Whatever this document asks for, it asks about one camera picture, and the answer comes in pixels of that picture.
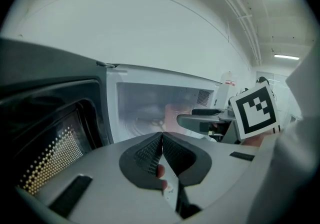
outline ceiling light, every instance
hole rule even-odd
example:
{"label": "ceiling light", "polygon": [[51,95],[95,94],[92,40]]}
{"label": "ceiling light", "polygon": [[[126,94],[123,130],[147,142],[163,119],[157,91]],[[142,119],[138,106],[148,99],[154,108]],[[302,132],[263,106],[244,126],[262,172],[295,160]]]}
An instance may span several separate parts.
{"label": "ceiling light", "polygon": [[284,58],[284,59],[292,59],[292,60],[299,60],[299,57],[278,55],[278,54],[275,54],[274,57],[276,57],[276,58]]}

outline black rectangular strip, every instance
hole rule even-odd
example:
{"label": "black rectangular strip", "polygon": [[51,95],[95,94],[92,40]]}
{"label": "black rectangular strip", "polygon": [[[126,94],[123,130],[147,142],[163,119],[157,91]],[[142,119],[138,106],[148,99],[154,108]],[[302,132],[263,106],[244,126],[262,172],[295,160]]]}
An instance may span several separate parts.
{"label": "black rectangular strip", "polygon": [[252,154],[245,154],[236,151],[232,152],[229,156],[232,156],[234,158],[240,158],[247,161],[252,161],[255,158],[255,156]]}
{"label": "black rectangular strip", "polygon": [[66,218],[86,191],[91,181],[91,177],[79,175],[61,193],[61,195],[59,195],[49,208]]}

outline pink container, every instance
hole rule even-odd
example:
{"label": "pink container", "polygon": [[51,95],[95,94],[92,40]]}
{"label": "pink container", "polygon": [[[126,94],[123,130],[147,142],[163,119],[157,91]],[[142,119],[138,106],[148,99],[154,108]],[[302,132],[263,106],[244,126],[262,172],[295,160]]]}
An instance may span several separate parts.
{"label": "pink container", "polygon": [[165,106],[165,130],[167,132],[175,132],[185,134],[187,129],[181,127],[177,122],[178,115],[190,115],[192,110],[191,105],[187,104],[167,104]]}

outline textured gripper pad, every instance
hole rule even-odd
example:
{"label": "textured gripper pad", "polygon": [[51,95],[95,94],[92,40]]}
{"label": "textured gripper pad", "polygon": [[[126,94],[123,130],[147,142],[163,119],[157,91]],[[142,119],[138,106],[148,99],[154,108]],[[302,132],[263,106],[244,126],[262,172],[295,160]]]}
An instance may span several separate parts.
{"label": "textured gripper pad", "polygon": [[[176,135],[191,138],[178,133]],[[200,184],[206,177],[212,160],[203,149],[177,138],[174,132],[162,134],[162,146],[165,159],[183,187]]]}
{"label": "textured gripper pad", "polygon": [[128,148],[120,156],[119,166],[123,175],[137,187],[162,190],[162,180],[156,177],[161,156],[162,132],[157,132]]}

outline microwave door hinge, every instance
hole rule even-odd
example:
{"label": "microwave door hinge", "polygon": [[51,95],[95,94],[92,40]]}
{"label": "microwave door hinge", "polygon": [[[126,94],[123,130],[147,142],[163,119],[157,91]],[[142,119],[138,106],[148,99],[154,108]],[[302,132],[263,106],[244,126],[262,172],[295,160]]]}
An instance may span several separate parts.
{"label": "microwave door hinge", "polygon": [[114,65],[114,64],[104,63],[104,62],[101,62],[101,61],[97,61],[96,65],[100,66],[100,67],[113,68],[113,69],[117,66],[117,65]]}

